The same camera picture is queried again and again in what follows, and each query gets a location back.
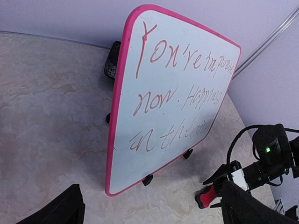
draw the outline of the white wall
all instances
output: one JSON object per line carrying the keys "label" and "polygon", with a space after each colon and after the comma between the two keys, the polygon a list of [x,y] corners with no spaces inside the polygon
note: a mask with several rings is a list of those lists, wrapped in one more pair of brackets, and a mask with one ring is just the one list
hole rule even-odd
{"label": "white wall", "polygon": [[[229,95],[246,126],[277,124],[299,129],[299,18],[231,85]],[[298,134],[289,134],[289,139]],[[299,204],[299,178],[272,188],[285,209]]]}
{"label": "white wall", "polygon": [[298,0],[0,0],[0,30],[110,47],[129,13],[160,4],[242,46],[244,59],[292,11]]}

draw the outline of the pink frame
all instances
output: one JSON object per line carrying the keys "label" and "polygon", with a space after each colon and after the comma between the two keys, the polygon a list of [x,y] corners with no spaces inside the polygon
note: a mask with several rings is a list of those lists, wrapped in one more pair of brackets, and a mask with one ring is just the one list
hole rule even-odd
{"label": "pink frame", "polygon": [[[137,181],[136,183],[132,184],[131,186],[127,187],[126,189],[122,190],[121,192],[118,192],[117,194],[111,194],[109,192],[110,190],[110,179],[111,179],[111,169],[112,169],[112,159],[113,159],[113,148],[114,148],[114,140],[115,140],[115,132],[116,132],[116,123],[117,123],[117,115],[118,115],[118,109],[119,109],[119,104],[120,104],[120,99],[121,99],[121,88],[122,88],[122,81],[123,81],[123,75],[124,75],[124,71],[125,71],[125,66],[126,66],[126,62],[127,62],[127,55],[128,55],[128,48],[129,48],[129,43],[130,43],[130,39],[131,39],[131,34],[132,34],[132,29],[133,29],[133,25],[134,22],[136,21],[136,19],[138,18],[138,16],[148,10],[153,10],[153,11],[157,11],[169,16],[172,16],[174,18],[180,19],[182,21],[185,21],[187,23],[190,23],[194,26],[197,26],[211,34],[214,34],[218,37],[220,37],[221,39],[237,46],[240,49],[240,55],[238,58],[238,62],[240,60],[240,56],[241,56],[241,47],[239,45],[237,45],[236,43],[232,42],[231,40],[229,40],[228,38],[222,36],[221,34],[209,29],[208,27],[205,27],[191,19],[188,19],[180,14],[177,14],[175,12],[172,12],[168,9],[162,8],[160,6],[156,6],[156,5],[141,5],[139,7],[137,7],[136,9],[134,9],[131,14],[129,15],[129,17],[127,18],[127,21],[125,23],[125,27],[124,27],[124,31],[123,31],[123,35],[122,35],[122,41],[121,41],[121,49],[120,49],[120,54],[119,54],[119,58],[118,58],[118,64],[117,64],[117,71],[116,71],[116,78],[115,78],[115,84],[114,84],[114,92],[113,92],[113,101],[112,101],[112,109],[111,109],[111,116],[110,116],[110,128],[109,128],[109,137],[108,137],[108,152],[107,152],[107,166],[106,166],[106,185],[105,185],[105,192],[108,196],[116,196],[122,192],[124,192],[125,190],[135,186],[136,184],[140,183],[142,180]],[[230,80],[230,83],[228,85],[228,89],[227,92],[229,90],[229,87],[231,85],[231,81],[234,77],[234,73],[232,75],[232,78]],[[154,173],[158,172],[159,170],[161,170],[162,168],[166,167],[168,164],[170,164],[171,162],[173,162],[174,160],[170,161],[169,163],[167,163],[166,165],[164,165],[163,167],[161,167],[160,169],[156,170]]]}

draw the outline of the whiteboard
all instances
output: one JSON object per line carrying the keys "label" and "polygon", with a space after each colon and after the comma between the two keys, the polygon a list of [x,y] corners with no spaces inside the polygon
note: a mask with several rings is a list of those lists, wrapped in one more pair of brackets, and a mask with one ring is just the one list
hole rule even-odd
{"label": "whiteboard", "polygon": [[115,196],[208,134],[240,46],[179,14],[143,5],[128,17],[112,103],[106,193]]}

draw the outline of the metal strip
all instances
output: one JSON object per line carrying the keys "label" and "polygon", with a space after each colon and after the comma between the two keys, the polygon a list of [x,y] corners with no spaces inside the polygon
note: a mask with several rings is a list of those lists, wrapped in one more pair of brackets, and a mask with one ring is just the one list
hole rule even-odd
{"label": "metal strip", "polygon": [[266,50],[295,20],[299,15],[299,5],[288,15],[288,17],[263,41],[242,63],[235,71],[233,80],[239,76],[264,50]]}

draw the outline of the beige marble table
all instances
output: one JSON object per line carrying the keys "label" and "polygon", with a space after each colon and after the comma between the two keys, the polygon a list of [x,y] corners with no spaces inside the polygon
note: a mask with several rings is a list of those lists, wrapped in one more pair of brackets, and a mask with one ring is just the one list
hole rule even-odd
{"label": "beige marble table", "polygon": [[[104,192],[113,81],[103,74],[107,49],[0,33],[0,223],[38,211],[73,183],[86,204],[85,224],[217,224],[219,209],[200,210],[194,192],[225,162],[244,128],[226,97],[208,137],[142,184],[110,198]],[[233,151],[254,161],[249,136]],[[254,195],[274,207],[268,186]]]}

